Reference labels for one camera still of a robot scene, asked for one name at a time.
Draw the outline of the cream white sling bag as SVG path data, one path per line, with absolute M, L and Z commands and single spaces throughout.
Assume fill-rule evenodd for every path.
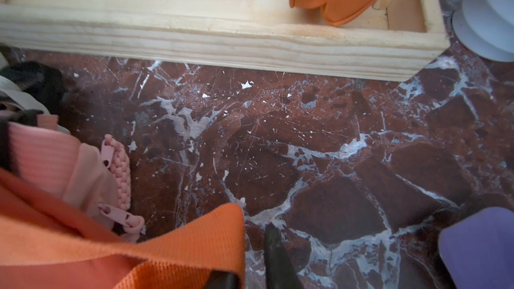
M 34 97 L 1 76 L 1 141 L 7 140 L 9 121 L 29 126 L 44 127 L 68 134 L 70 131 L 58 124 L 53 115 Z

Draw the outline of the pink sling bag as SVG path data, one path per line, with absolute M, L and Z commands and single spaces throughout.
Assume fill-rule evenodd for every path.
M 145 220 L 129 213 L 131 168 L 124 145 L 105 135 L 100 147 L 58 128 L 58 117 L 42 111 L 1 111 L 1 168 L 75 207 L 135 243 Z

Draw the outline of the wooden hanging rack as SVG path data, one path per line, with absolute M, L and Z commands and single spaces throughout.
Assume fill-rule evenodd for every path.
M 392 0 L 339 28 L 289 0 L 1 0 L 1 43 L 399 82 L 450 45 L 439 0 Z

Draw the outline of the black sling bag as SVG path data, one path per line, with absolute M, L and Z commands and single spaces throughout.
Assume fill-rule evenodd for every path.
M 66 89 L 62 73 L 56 68 L 35 61 L 22 62 L 2 68 L 1 76 L 42 103 L 51 114 L 60 114 Z

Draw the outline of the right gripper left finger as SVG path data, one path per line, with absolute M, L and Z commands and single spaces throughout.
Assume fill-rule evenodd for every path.
M 239 289 L 240 279 L 232 272 L 213 270 L 203 289 Z

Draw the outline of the purple pink brush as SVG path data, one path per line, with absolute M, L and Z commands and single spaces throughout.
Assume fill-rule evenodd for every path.
M 481 210 L 441 231 L 438 245 L 457 288 L 513 288 L 511 210 Z

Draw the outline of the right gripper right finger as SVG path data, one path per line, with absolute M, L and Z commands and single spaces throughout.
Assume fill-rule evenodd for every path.
M 264 232 L 264 263 L 267 288 L 304 288 L 283 246 L 281 234 L 272 223 Z

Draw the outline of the dark orange sling bag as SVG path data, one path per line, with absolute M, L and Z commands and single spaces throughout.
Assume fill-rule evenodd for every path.
M 245 280 L 242 210 L 228 203 L 132 244 L 75 207 L 1 172 L 2 288 L 205 288 Z

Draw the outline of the potted flower plant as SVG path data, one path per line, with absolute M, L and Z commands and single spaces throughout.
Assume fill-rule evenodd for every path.
M 480 57 L 513 61 L 513 0 L 463 0 L 452 26 L 457 39 Z

